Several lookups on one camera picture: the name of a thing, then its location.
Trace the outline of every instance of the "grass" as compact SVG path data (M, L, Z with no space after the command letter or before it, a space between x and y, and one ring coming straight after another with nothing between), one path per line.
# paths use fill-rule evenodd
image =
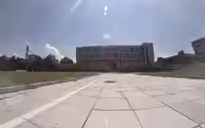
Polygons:
M4 72L0 71L0 88L56 80L76 80L96 75L88 72Z

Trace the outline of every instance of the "ground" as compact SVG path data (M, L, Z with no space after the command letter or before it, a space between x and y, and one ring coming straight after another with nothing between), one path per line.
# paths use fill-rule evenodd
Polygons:
M205 128L205 80L106 73L4 94L0 128Z
M184 65L181 69L178 70L162 72L141 72L139 74L162 77L205 79L205 63L193 63Z
M55 81L55 80L73 80L96 73L87 72L4 72L0 71L0 87L25 85L37 82Z

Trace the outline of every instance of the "cloud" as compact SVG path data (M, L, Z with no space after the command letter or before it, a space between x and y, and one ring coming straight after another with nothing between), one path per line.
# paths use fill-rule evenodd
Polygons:
M51 46L49 43L46 43L44 48L47 54L55 55L58 60L61 60L64 57L64 55L62 55L61 52L57 48L55 48L54 46Z
M103 35L103 38L104 38L104 39L110 39L111 36L110 36L109 34L104 34L104 35Z
M71 13L74 12L76 10L76 8L78 8L81 3L82 3L82 0L77 0L76 3L70 9L70 12Z

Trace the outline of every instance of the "curb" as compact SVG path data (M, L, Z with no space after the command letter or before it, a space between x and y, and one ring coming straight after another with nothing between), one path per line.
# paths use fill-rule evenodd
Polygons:
M29 85L5 87L5 88L0 88L0 94L12 93L12 92L18 92L18 91L30 90L30 89L36 89L36 88L40 88L40 87L43 87L43 86L59 84L59 83L67 82L67 81L72 81L72 79L60 80L60 81L39 82L39 83L34 83L34 84L29 84Z

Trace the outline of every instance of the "distant building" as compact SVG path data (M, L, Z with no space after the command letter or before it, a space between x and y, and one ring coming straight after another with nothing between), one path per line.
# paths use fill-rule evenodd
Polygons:
M196 61L205 62L205 37L192 42Z
M153 65L153 43L77 47L76 61L77 64L88 68L110 70Z

